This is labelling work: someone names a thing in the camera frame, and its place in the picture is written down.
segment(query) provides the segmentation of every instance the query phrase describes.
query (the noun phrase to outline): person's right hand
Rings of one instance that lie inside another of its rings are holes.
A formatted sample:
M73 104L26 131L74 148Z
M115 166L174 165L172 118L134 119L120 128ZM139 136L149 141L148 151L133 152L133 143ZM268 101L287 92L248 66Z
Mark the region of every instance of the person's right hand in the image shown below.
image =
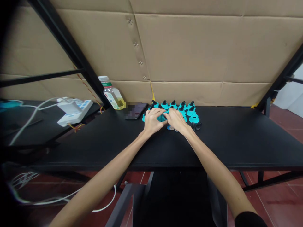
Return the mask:
M192 130L192 128L185 122L180 111L170 108L169 114L164 113L164 116L167 118L168 123L181 134L184 135L187 131Z

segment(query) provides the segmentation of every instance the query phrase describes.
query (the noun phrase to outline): bottle label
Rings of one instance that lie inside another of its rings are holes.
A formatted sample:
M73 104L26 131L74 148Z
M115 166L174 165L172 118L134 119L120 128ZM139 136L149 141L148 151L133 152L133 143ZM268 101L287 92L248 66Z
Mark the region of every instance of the bottle label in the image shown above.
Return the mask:
M105 96L107 97L108 101L111 103L111 105L113 106L114 109L117 109L119 110L119 106L118 104L116 103L113 95L111 93L108 93L108 92L104 92Z
M105 82L101 82L101 84L103 85L104 88L109 88L112 87L113 85L111 84L111 82L105 83Z

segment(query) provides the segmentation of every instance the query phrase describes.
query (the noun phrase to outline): orange cord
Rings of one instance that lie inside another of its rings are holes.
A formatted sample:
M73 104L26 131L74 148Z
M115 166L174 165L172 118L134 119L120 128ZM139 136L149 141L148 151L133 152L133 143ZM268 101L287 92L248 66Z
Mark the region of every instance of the orange cord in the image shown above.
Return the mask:
M92 96L95 98L96 103L98 103L98 105L100 106L100 113L102 114L102 108L103 106L101 106L101 104L98 102L96 96L94 96L94 94L92 93L92 91L88 88L88 86L86 85L86 83L84 82L84 80L79 76L79 74L77 73L77 76L80 78L80 80L82 81L82 83L86 86L86 88L88 89L88 91L92 94Z
M74 130L75 130L75 133L76 133L78 130L80 130L80 127L82 127L82 126L85 125L85 124L81 124L81 125L79 125L79 126L77 126L77 127L72 126L70 123L68 123L68 125L69 125L72 129L74 129Z

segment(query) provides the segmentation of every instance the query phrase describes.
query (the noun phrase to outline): plastic bottle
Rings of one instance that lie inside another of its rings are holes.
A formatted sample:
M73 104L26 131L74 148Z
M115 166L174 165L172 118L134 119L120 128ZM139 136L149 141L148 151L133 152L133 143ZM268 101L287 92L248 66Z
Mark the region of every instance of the plastic bottle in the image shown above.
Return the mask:
M113 87L108 76L98 76L98 79L101 81L104 91L103 93L107 97L108 101L111 103L115 110L121 110L125 107L124 99L120 94L119 90Z

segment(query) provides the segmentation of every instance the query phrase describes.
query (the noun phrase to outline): smartphone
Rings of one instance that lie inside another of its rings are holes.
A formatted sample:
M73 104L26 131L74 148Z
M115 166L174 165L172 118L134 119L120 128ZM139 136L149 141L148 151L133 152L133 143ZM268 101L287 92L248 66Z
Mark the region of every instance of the smartphone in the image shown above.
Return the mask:
M123 110L125 111L125 119L126 120L137 120L142 115L144 110L147 107L147 103L126 103L126 108Z

